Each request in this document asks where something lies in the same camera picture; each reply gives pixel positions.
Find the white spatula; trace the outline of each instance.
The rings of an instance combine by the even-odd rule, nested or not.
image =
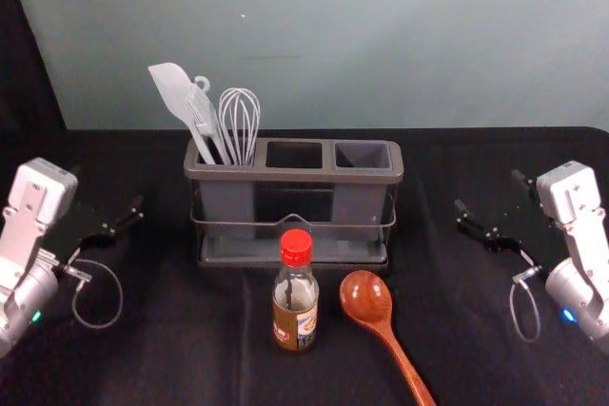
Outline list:
[[[194,83],[190,85],[191,91],[187,98],[187,104],[192,109],[194,115],[194,124],[199,130],[199,133],[206,138],[209,138],[214,145],[222,163],[230,165],[231,161],[226,152],[225,142],[220,134],[218,127],[218,115],[213,107],[213,104],[207,97],[209,91],[209,80],[205,76],[196,76]]]
[[[192,139],[197,145],[204,162],[206,164],[216,164],[205,140],[195,125],[192,110],[185,103],[191,85],[186,72],[180,66],[171,62],[150,66],[148,71],[152,75],[167,109],[190,130]]]

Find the gray utensil holder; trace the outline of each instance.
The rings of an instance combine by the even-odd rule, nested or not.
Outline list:
[[[378,265],[395,223],[400,147],[386,141],[259,138],[253,165],[208,165],[188,144],[199,261],[261,266],[279,261],[279,238],[300,227],[313,261]]]

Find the table surface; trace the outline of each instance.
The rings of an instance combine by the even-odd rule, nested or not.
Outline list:
[[[609,404],[609,361],[533,282],[541,338],[516,336],[507,296],[524,265],[459,234],[453,202],[498,210],[510,171],[529,176],[577,160],[595,168],[609,199],[609,135],[589,128],[335,130],[276,136],[386,139],[400,144],[405,174],[390,265],[394,329],[440,404]],[[63,283],[43,318],[0,360],[8,404],[369,405],[414,404],[392,357],[343,315],[345,272],[316,271],[318,336],[291,355],[271,333],[275,270],[201,269],[188,220],[185,132],[0,135],[0,201],[15,168],[35,156],[79,164],[79,199],[117,214],[137,193],[144,223],[108,251],[125,290],[120,321],[106,331],[78,324]],[[83,314],[111,317],[116,292],[102,272]]]

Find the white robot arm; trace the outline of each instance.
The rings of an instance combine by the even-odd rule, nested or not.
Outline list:
[[[74,175],[44,159],[34,159],[17,170],[9,204],[2,212],[0,357],[10,351],[32,316],[57,290],[55,269],[59,261],[40,245],[48,229],[68,212],[77,186]],[[62,271],[90,280],[73,267]]]
[[[570,257],[549,274],[545,289],[609,353],[609,245],[594,170],[568,162],[537,179],[543,212],[564,232]]]

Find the black table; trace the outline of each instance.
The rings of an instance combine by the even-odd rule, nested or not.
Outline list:
[[[575,159],[595,168],[609,201],[609,136],[587,128],[268,132],[276,136],[397,141],[405,176],[385,273],[394,328],[440,404],[609,404],[609,359],[532,282],[541,339],[518,339],[507,294],[524,265],[459,234],[453,201],[497,210],[510,170],[537,176]],[[119,323],[90,331],[71,316],[73,283],[0,360],[9,404],[370,405],[414,404],[393,359],[349,321],[338,301],[342,271],[316,272],[321,287],[312,350],[290,355],[270,330],[271,270],[201,270],[188,220],[184,132],[0,135],[0,201],[15,167],[44,156],[82,167],[79,198],[119,212],[138,192],[146,219],[107,251],[126,294]],[[97,273],[83,313],[110,317],[111,282]]]

